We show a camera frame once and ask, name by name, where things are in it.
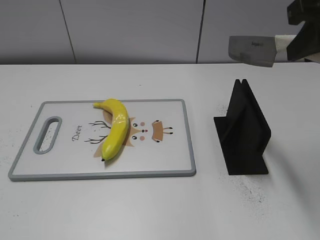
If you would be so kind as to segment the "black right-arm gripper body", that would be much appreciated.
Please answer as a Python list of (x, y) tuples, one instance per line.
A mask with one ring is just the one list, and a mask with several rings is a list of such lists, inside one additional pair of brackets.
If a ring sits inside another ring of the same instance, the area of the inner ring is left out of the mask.
[(301, 22), (320, 23), (320, 0), (294, 0), (287, 7), (289, 25)]

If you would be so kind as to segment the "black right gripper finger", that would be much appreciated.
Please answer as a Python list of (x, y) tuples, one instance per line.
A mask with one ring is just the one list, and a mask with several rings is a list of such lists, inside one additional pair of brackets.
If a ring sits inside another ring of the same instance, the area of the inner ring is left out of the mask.
[(306, 21), (286, 48), (287, 60), (297, 61), (320, 52), (320, 24)]

